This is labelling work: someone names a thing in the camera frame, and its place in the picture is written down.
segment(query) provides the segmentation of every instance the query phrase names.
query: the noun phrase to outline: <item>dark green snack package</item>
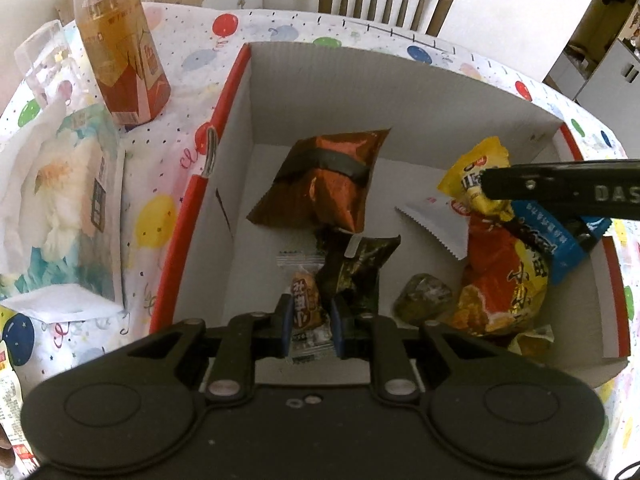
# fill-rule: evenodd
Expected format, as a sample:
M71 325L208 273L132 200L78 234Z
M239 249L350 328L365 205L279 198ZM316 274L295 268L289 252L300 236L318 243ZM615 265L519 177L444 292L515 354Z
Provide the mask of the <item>dark green snack package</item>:
M394 314L410 325L420 326L454 306L451 289L430 274L414 274L394 303Z
M354 314L378 312L380 268L400 245L400 237L367 238L341 230L316 232L318 248L326 251L324 267L316 274L322 306L341 294Z

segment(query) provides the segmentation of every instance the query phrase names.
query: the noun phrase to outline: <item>green balloon print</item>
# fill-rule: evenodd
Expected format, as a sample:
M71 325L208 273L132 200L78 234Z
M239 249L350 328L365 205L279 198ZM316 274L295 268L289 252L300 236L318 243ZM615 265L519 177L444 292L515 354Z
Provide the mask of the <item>green balloon print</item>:
M326 36L323 36L322 38L317 38L316 40L314 40L314 45L337 48L339 46L342 46L342 42L340 40L336 40L335 38L328 38Z
M575 119L571 119L571 124L574 126L575 131L584 137L584 130L582 129L580 124L578 124L578 121L576 121Z
M626 300L626 313L629 317L629 321L633 321L635 309L634 309L634 294L631 291L630 286L625 287L625 300Z
M18 126L23 127L29 121L33 121L39 111L40 105L36 102L36 99L29 101L24 105L24 108L20 112L20 117L18 117Z
M607 438L607 433L609 433L609 417L605 416L604 418L604 427L600 432L600 436L596 440L595 449L600 449L602 444L604 444L605 439Z

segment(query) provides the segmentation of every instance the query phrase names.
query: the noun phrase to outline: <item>round table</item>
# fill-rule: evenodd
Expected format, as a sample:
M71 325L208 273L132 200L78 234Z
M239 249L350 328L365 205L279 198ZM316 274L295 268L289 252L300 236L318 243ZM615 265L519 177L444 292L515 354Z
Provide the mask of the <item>round table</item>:
M230 13L145 4L145 12L172 96L156 120L123 135L127 155L121 242L126 311L106 319L46 325L0 308L0 330L9 319L18 321L22 329L15 335L24 354L16 373L25 392L54 374L148 333L171 229L151 242L136 234L153 225L153 212L170 210L176 213L175 218L189 177L202 172L204 156L196 149L194 132L211 117L244 43L300 41L348 46L432 64L484 81L550 111L564 120L585 160L626 158L612 131L574 102L498 62L439 38L364 20L288 10ZM85 82L101 101L76 26L70 23L65 31ZM0 118L0 140L35 116L38 107L34 102L23 82ZM616 221L615 227L618 248L621 242L639 247L636 222ZM640 298L640 270L623 266L622 271L634 355L624 372L598 389L607 425L591 465L605 475L636 460L632 450L640 448L640 378L635 374L640 316L633 315L633 298ZM636 402L626 402L633 398Z

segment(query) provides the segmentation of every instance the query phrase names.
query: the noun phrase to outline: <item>juice bottle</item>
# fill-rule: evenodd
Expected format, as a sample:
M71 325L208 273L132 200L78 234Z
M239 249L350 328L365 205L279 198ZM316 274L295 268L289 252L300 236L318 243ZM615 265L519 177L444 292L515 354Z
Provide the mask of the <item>juice bottle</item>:
M107 108L123 126L153 120L171 87L140 0L74 0L76 23Z

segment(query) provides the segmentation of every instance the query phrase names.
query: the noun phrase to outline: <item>blue snack package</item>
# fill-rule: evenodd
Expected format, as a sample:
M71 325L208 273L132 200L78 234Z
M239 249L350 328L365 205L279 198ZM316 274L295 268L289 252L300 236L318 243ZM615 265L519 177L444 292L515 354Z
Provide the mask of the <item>blue snack package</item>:
M561 218L533 200L513 200L511 208L515 218L505 227L545 256L551 266L554 285L578 266L611 225L610 218Z

